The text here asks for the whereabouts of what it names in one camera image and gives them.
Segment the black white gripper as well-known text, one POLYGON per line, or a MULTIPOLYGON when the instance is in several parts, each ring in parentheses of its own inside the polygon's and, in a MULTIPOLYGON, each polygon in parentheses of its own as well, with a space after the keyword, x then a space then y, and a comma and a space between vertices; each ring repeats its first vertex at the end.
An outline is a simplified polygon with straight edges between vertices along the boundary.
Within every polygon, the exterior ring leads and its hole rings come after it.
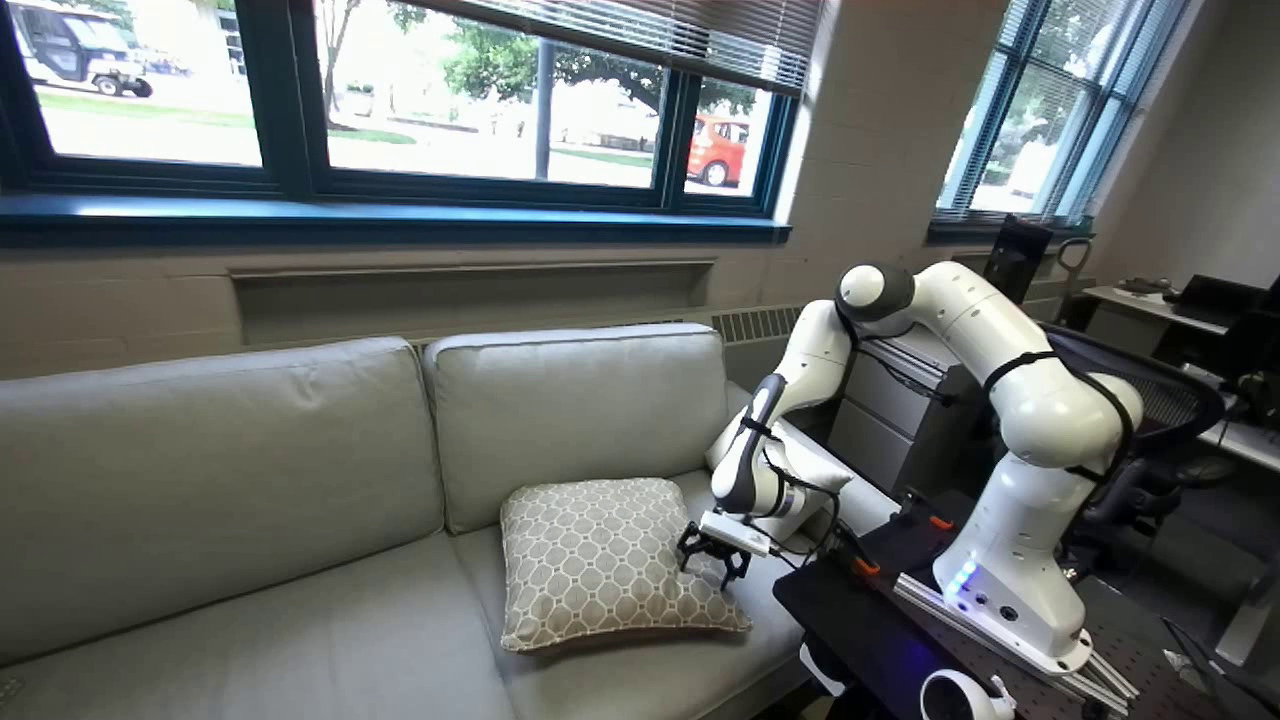
POLYGON ((772 551, 772 535, 733 512, 701 512, 674 540, 674 563, 697 551, 725 563, 725 586, 743 580, 754 558, 772 551))

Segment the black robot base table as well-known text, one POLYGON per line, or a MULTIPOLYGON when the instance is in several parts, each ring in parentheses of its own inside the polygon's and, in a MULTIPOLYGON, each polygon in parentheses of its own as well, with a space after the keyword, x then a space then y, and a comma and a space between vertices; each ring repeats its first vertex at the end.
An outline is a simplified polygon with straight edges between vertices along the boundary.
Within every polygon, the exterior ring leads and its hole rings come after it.
POLYGON ((889 574, 890 563, 863 580, 833 550, 772 586, 803 628, 812 678, 833 697, 821 720, 919 720, 916 690, 936 668, 960 668, 978 686, 1001 678, 1014 697, 1014 720, 1280 720, 1270 697, 1210 668, 1177 626, 1155 622, 1112 586, 1086 580, 1084 601, 1094 611, 1093 639, 1141 690, 1127 712, 947 628, 896 596, 889 574))

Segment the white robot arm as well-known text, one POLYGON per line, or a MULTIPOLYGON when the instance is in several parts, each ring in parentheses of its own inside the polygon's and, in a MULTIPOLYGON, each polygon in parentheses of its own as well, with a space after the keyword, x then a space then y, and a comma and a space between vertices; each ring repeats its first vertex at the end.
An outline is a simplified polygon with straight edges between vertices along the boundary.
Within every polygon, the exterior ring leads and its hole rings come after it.
POLYGON ((904 512, 791 429, 791 412, 833 399, 843 384, 857 328, 889 321, 925 328, 953 354, 1005 440, 970 515, 932 559, 932 604, 1039 672, 1077 672, 1093 637, 1055 550, 1145 419, 1145 399, 1118 376, 1070 373, 1020 306, 956 262, 919 273, 857 263, 833 301, 801 307, 778 365, 711 440, 711 509, 693 519, 693 535, 762 558, 821 499, 836 504, 839 529, 857 540, 904 512))

